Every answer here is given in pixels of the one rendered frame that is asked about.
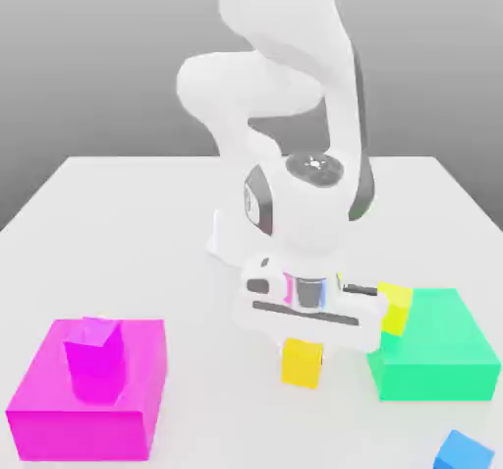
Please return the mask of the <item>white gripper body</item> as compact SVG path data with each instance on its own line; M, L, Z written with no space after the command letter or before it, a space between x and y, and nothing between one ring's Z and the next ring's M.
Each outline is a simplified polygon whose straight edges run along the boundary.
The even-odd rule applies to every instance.
M273 341L288 338L319 343L328 353L350 349L363 353L378 349L381 340L382 295L326 290L323 309L303 311L258 295L237 295L233 319L242 328L261 331Z

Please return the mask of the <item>small lime yellow cube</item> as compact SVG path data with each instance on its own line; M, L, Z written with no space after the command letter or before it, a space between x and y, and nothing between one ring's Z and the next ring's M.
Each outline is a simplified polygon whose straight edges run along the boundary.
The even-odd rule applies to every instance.
M388 311L382 320L381 330L395 336L401 336L409 318L414 289L379 282L377 290L380 294L384 294L388 300Z

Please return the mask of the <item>small blue cube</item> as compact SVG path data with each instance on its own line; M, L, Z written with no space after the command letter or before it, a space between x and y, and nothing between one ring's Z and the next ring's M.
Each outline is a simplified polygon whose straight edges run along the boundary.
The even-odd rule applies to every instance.
M489 469L495 452L452 430L437 452L433 469Z

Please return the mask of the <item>small magenta cube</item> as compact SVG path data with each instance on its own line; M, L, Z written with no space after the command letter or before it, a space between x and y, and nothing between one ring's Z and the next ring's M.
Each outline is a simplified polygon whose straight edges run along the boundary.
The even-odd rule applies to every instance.
M82 318L63 340L72 388L78 399L113 404L126 382L122 322Z

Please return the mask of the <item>large green box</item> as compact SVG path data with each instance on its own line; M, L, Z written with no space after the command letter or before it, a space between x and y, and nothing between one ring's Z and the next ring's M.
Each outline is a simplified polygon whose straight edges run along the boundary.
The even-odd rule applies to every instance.
M414 291L400 336L383 333L367 362L380 399L489 401L501 363L454 288Z

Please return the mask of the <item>large magenta box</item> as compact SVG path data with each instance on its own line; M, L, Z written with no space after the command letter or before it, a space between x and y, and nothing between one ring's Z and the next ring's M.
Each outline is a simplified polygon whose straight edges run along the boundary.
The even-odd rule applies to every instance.
M6 409L24 461L144 461L152 445L164 383L167 345L162 320L118 320L126 382L113 404L74 394L63 340L72 322L50 326Z

